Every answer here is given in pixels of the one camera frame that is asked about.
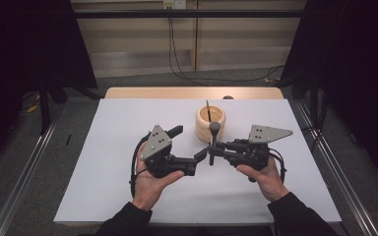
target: gray floor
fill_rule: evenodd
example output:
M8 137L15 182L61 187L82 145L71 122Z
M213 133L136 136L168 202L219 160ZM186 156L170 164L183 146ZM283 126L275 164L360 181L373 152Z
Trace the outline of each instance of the gray floor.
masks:
M240 82L241 80L260 78L266 75L267 71L267 69L211 71L187 73L187 76L189 78L238 80L237 82L198 81L208 86L267 86L268 84L263 80ZM281 71L277 71L271 78L277 78L280 74ZM172 74L98 79L98 85L99 89L96 89L95 92L99 94L104 94L110 87L199 86ZM97 229L97 226L69 228L52 222L98 105L97 101L90 100L73 90L67 89L67 93L69 100L66 104L51 105L52 113L57 110L61 112L60 119L29 182L29 187L18 205L18 210L6 230L6 235L76 235L92 233ZM308 96L303 100L293 100L290 95L290 88L283 88L283 95L289 99L299 126L306 127L297 104L298 102L307 103L309 101ZM31 103L31 100L25 101L26 105ZM364 147L355 143L350 137L347 126L330 104L324 124L324 137L378 230L378 170L371 163ZM7 201L30 158L38 140L39 131L39 110L33 113L21 111L12 133L3 143L0 151L0 209ZM314 142L312 136L309 133L304 134L304 136L312 147ZM346 231L349 235L364 235L354 217L355 212L349 206L347 198L345 198L333 177L322 153L317 147L314 148L313 153L343 219ZM347 235L339 224L333 225L333 227L339 234Z

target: wall outlet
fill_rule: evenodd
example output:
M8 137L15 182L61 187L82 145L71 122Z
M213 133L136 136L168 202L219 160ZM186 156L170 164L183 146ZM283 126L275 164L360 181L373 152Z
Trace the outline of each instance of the wall outlet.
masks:
M186 0L174 0L174 9L186 10Z
M163 0L163 9L174 9L174 0Z

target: black curtain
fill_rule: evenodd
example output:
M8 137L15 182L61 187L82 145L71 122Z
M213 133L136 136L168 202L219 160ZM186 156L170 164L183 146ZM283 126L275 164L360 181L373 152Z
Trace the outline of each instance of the black curtain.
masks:
M308 0L305 11L282 81L296 97L316 82L378 167L378 1Z
M0 0L0 146L22 95L38 90L43 77L57 88L96 88L70 1Z

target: wrist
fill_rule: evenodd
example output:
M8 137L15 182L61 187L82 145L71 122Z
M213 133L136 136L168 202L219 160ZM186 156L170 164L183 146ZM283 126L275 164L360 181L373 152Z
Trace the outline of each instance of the wrist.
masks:
M268 200L272 203L275 202L289 193L289 190L282 185L278 190L274 191L270 196L268 196Z
M141 210L143 210L143 211L149 211L149 210L152 209L152 208L151 208L148 204L146 204L144 201L139 201L139 200L134 199L133 202L132 202L132 204L133 204L136 208L141 209Z

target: black sleeve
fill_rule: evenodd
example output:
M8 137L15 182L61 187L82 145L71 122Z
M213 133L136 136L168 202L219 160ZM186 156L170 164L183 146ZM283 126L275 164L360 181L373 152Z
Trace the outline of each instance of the black sleeve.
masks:
M331 236L334 229L313 209L307 207L296 195L288 193L268 205L281 235Z
M152 211L144 211L128 203L112 218L106 220L94 236L143 235Z

